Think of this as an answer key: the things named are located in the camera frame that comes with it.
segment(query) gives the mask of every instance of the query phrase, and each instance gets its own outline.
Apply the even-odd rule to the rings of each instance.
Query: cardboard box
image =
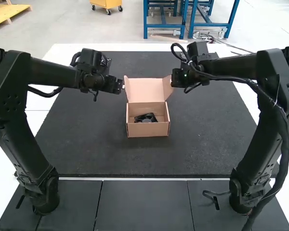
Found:
[[[171,76],[165,78],[128,78],[124,76],[126,130],[128,137],[168,136],[170,117],[167,98],[172,94]],[[154,113],[157,122],[135,123],[135,116]]]

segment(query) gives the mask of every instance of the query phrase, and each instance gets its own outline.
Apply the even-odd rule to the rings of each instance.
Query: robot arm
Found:
[[[230,177],[231,207],[249,216],[244,231],[250,228],[262,208],[281,189],[289,165],[289,47],[255,54],[218,58],[209,53],[206,42],[194,42],[178,56],[181,68],[173,69],[173,87],[188,93],[212,80],[230,80],[248,84],[258,94],[259,123],[244,158]],[[275,185],[265,192],[280,150],[282,153]]]
[[[110,63],[102,53],[89,49],[74,55],[75,68],[35,59],[25,52],[0,49],[0,146],[15,166],[17,180],[36,213],[47,214],[58,206],[59,177],[29,128],[25,114],[27,91],[51,97],[63,87],[75,88],[95,91],[95,100],[99,90],[120,94],[123,81],[108,74]],[[46,94],[28,84],[60,88]]]

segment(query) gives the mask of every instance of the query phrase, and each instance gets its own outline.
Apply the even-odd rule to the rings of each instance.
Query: black fan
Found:
[[[153,113],[139,115],[136,116],[134,119],[135,123],[154,123],[158,121]]]

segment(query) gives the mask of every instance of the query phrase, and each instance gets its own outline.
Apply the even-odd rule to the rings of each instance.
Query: black cable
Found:
[[[62,90],[63,90],[62,87],[58,87],[57,89],[55,89],[51,93],[45,93],[45,92],[42,92],[42,91],[40,91],[40,90],[38,90],[36,88],[28,86],[28,91],[30,91],[30,92],[32,92],[34,94],[37,94],[39,96],[45,97],[45,98],[51,98],[51,97],[55,96],[56,94],[59,94]]]
[[[176,53],[174,52],[174,47],[177,46],[179,47],[182,52],[185,54],[186,59],[182,59],[181,57],[178,57]],[[257,218],[257,216],[261,213],[262,209],[264,206],[269,203],[272,199],[273,196],[276,195],[280,191],[280,189],[283,186],[283,183],[285,181],[285,178],[288,173],[288,168],[289,168],[289,128],[288,128],[288,119],[287,115],[284,111],[284,109],[277,104],[277,100],[273,99],[270,97],[267,93],[265,93],[257,83],[253,82],[251,79],[248,78],[239,78],[239,77],[234,77],[234,76],[214,76],[202,71],[199,71],[195,64],[191,61],[189,58],[188,54],[186,53],[185,49],[177,44],[174,43],[171,46],[171,52],[180,59],[181,61],[187,63],[194,72],[199,74],[202,77],[207,77],[209,80],[226,80],[226,81],[234,81],[234,82],[239,82],[239,83],[245,83],[247,84],[257,95],[262,95],[271,105],[272,105],[272,116],[275,116],[276,118],[276,124],[278,127],[278,133],[281,136],[282,143],[281,143],[281,159],[279,163],[279,172],[277,174],[275,184],[273,185],[272,189],[264,195],[264,197],[260,200],[260,202],[252,209],[249,218],[247,222],[245,223],[242,231],[250,231],[251,227]]]
[[[70,66],[74,67],[77,65],[76,60],[77,60],[77,58],[80,57],[80,55],[81,55],[80,51],[73,55]]]
[[[174,47],[179,47],[179,48],[182,50],[183,54],[185,55],[186,59],[184,59],[184,58],[180,57],[179,55],[177,55],[177,53],[174,51]],[[180,60],[181,60],[182,62],[184,62],[184,63],[187,63],[187,62],[190,61],[190,59],[189,59],[189,60],[187,59],[187,58],[188,58],[188,54],[187,54],[186,50],[185,50],[179,43],[177,43],[177,42],[173,43],[173,44],[171,45],[170,49],[171,49],[172,54],[173,54],[177,59],[180,59]]]

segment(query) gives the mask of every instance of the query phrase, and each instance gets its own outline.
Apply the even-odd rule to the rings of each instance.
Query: blue metal frame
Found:
[[[147,23],[147,16],[149,14],[149,7],[159,7],[160,15],[161,15],[161,24],[148,24]],[[178,0],[144,0],[144,39],[148,38],[148,28],[180,28],[180,36],[179,39],[184,38],[184,32],[185,32],[185,23],[186,23],[186,17],[187,17],[187,8],[188,4],[184,7],[183,17],[182,17],[182,23],[181,24],[167,24],[166,23],[166,17],[164,12],[164,7],[173,7],[173,16],[177,16],[177,9],[178,9]]]
[[[213,4],[214,4],[214,0],[208,0],[207,2],[202,2],[200,3],[200,6],[207,6],[209,7],[209,12],[208,12],[208,16],[210,16],[212,14],[212,10],[213,10]],[[193,6],[193,0],[189,0],[188,1],[188,6]],[[183,9],[184,9],[184,1],[181,2],[180,4],[180,11],[179,11],[179,15],[183,14]]]
[[[214,0],[210,0],[211,1],[211,7],[210,7],[210,10],[208,11],[208,13],[204,12],[201,8],[201,6],[203,4],[198,4],[198,0],[193,0],[193,2],[191,3],[192,6],[193,6],[193,9],[192,9],[192,15],[191,15],[191,22],[190,22],[190,25],[189,25],[189,32],[188,32],[188,38],[189,39],[192,39],[193,38],[193,32],[194,32],[194,27],[195,26],[217,26],[217,27],[226,27],[227,28],[227,31],[224,35],[224,38],[227,39],[229,37],[229,34],[230,34],[230,30],[231,30],[231,27],[232,27],[232,23],[235,19],[235,15],[236,15],[236,10],[237,10],[237,7],[239,5],[239,2],[240,0],[235,0],[234,1],[234,4],[233,4],[233,7],[232,7],[232,10],[231,10],[231,14],[230,14],[230,17],[229,17],[229,20],[228,20],[228,23],[213,23],[208,16],[211,15],[212,13],[212,8],[213,8],[213,3],[214,3]],[[196,11],[199,11],[200,15],[202,16],[202,18],[205,20],[205,23],[195,23],[195,16],[196,16]]]

